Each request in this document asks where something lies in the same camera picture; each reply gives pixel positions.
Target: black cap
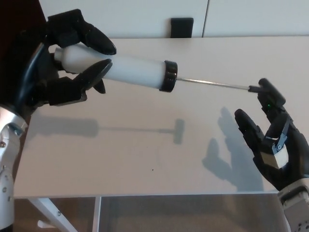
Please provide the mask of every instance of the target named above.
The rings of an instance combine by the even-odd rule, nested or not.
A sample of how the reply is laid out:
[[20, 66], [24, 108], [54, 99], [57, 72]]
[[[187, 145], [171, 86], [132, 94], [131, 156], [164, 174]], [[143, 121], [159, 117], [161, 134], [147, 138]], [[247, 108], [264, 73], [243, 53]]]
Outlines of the black cap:
[[177, 80], [178, 66], [176, 62], [168, 60], [165, 61], [165, 66], [165, 75], [160, 91], [170, 93], [174, 89]]

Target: wooden floor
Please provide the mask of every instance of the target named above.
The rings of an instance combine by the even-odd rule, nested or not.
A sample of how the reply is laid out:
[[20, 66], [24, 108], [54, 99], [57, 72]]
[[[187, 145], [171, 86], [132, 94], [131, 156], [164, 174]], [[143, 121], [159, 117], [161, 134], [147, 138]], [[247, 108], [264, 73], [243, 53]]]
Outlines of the wooden floor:
[[[79, 232], [92, 231], [93, 198], [57, 199], [56, 206]], [[40, 229], [44, 217], [16, 201], [15, 232]], [[276, 195], [206, 195], [103, 198], [101, 232], [287, 232]]]

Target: white cabinet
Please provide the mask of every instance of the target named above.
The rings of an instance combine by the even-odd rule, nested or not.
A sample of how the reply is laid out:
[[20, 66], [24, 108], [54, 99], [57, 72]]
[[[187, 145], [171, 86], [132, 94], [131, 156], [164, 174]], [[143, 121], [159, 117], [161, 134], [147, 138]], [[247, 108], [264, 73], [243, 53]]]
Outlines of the white cabinet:
[[169, 37], [170, 18], [194, 18], [202, 37], [207, 0], [40, 0], [45, 17], [80, 9], [85, 20], [110, 38]]
[[210, 0], [204, 36], [308, 35], [308, 0]]

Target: white plastic tube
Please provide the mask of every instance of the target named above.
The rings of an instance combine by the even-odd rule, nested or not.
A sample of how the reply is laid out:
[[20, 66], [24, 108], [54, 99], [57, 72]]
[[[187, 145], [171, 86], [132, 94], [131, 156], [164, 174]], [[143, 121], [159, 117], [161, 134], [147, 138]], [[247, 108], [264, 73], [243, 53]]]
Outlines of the white plastic tube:
[[108, 58], [112, 60], [113, 65], [104, 76], [104, 79], [166, 91], [164, 87], [166, 82], [169, 81], [171, 83], [173, 81], [171, 77], [174, 76], [175, 80], [173, 84], [175, 85], [177, 64], [174, 62], [146, 60], [119, 54], [108, 56], [88, 48], [83, 44], [72, 45], [64, 49], [56, 48], [55, 51], [55, 60], [60, 61], [62, 67], [71, 73], [81, 73], [92, 64]]

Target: robotic hand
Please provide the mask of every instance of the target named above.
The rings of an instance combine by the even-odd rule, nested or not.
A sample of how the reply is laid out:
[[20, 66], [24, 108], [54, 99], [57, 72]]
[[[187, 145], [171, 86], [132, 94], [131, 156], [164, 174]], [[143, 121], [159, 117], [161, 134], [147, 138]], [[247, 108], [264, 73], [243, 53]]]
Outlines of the robotic hand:
[[85, 101], [92, 87], [105, 93], [102, 78], [112, 66], [110, 59], [100, 60], [74, 79], [59, 78], [58, 71], [63, 69], [49, 53], [49, 46], [64, 48], [79, 42], [105, 55], [116, 54], [109, 38], [85, 22], [80, 10], [73, 10], [48, 17], [43, 28], [18, 34], [0, 63], [0, 232], [13, 227], [12, 169], [26, 120], [44, 104]]
[[266, 79], [258, 100], [271, 125], [264, 135], [241, 109], [235, 112], [239, 130], [254, 154], [253, 161], [278, 191], [291, 231], [309, 231], [309, 146], [284, 109], [285, 98]]

